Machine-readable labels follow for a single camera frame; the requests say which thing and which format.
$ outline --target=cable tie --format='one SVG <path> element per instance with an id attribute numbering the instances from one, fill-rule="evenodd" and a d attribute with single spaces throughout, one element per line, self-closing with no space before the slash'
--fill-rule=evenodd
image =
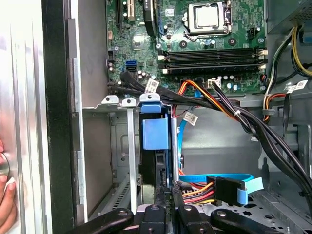
<path id="1" fill-rule="evenodd" d="M 240 114 L 240 110 L 237 110 L 237 111 L 234 113 L 234 117 L 237 116 L 238 114 Z"/>

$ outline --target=hand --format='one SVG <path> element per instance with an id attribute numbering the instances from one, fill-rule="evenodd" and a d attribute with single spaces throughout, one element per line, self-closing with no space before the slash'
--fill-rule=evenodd
<path id="1" fill-rule="evenodd" d="M 0 153 L 3 152 L 3 143 L 0 140 Z M 0 176 L 0 234 L 5 234 L 15 223 L 16 206 L 14 203 L 15 183 L 8 184 L 4 191 L 7 176 Z"/>

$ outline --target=side panel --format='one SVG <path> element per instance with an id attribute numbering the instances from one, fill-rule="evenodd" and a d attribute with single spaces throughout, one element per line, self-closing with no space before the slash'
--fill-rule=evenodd
<path id="1" fill-rule="evenodd" d="M 0 22 L 0 138 L 18 208 L 8 233 L 52 233 L 41 2 L 0 1 Z"/>

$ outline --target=orange wire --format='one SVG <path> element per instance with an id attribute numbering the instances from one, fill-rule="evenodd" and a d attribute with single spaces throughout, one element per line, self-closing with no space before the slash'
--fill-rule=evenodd
<path id="1" fill-rule="evenodd" d="M 265 105 L 265 108 L 266 110 L 268 110 L 270 108 L 270 101 L 273 99 L 273 98 L 280 98 L 280 97 L 284 97 L 286 96 L 286 94 L 284 93 L 277 93 L 277 94 L 272 94 L 270 95 L 267 100 L 266 100 L 266 105 Z M 265 116 L 264 120 L 263 121 L 267 121 L 269 120 L 270 116 Z"/>

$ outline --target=blue sata port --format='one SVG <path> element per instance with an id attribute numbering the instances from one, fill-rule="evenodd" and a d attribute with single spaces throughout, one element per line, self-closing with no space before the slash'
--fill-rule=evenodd
<path id="1" fill-rule="evenodd" d="M 126 70 L 129 72 L 137 71 L 137 61 L 136 60 L 128 60 L 125 62 Z"/>
<path id="2" fill-rule="evenodd" d="M 128 60 L 125 63 L 126 67 L 127 66 L 137 66 L 137 61 L 136 60 Z"/>

